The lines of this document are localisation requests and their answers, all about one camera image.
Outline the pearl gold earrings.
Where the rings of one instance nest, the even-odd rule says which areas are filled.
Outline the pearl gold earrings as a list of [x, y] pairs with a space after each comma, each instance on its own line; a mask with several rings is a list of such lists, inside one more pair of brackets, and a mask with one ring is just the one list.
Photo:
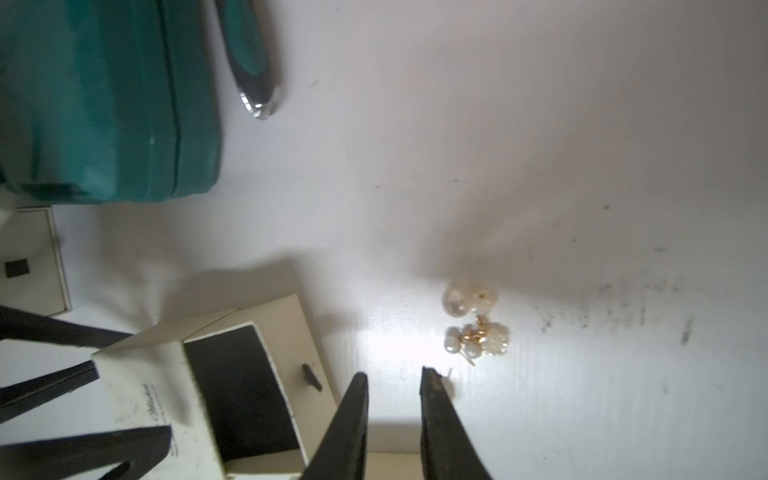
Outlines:
[[448, 285], [442, 296], [442, 307], [448, 316], [466, 323], [446, 330], [443, 339], [446, 353], [461, 356], [470, 365], [482, 357], [507, 354], [509, 330], [491, 319], [497, 299], [496, 292], [484, 285], [464, 280]]

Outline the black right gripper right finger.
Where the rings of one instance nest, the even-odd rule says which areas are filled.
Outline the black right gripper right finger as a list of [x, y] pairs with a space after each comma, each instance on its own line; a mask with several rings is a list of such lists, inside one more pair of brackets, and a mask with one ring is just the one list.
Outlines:
[[443, 383], [434, 369], [422, 368], [421, 462], [425, 479], [490, 480]]

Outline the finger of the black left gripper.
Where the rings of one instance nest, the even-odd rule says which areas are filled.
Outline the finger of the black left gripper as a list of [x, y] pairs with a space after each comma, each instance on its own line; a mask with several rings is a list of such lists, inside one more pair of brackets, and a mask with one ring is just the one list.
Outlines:
[[[103, 349], [129, 338], [129, 333], [74, 324], [3, 306], [1, 338], [67, 347]], [[35, 408], [99, 379], [92, 361], [1, 389], [1, 421]]]
[[1, 448], [3, 479], [67, 479], [112, 466], [105, 479], [140, 479], [169, 454], [169, 425], [40, 440]]

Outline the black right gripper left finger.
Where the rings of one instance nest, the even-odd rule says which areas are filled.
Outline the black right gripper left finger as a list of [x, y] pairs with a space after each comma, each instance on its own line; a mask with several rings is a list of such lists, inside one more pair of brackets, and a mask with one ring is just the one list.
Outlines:
[[369, 382], [356, 373], [301, 480], [363, 480], [366, 471]]

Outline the green plastic tool case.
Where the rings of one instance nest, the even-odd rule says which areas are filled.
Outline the green plastic tool case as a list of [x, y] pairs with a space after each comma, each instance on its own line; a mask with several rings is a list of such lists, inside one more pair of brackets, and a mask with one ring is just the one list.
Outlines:
[[197, 1], [5, 1], [1, 183], [45, 204], [209, 191], [221, 133]]

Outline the cream jewelry box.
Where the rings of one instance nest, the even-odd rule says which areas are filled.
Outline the cream jewelry box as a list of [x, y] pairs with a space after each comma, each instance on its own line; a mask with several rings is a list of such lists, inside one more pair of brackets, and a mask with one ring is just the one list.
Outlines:
[[294, 295], [165, 321], [92, 359], [119, 428], [171, 428], [153, 479], [296, 479], [337, 409]]
[[377, 453], [366, 455], [365, 480], [423, 480], [418, 454]]
[[51, 208], [22, 208], [2, 224], [1, 304], [48, 317], [71, 311]]

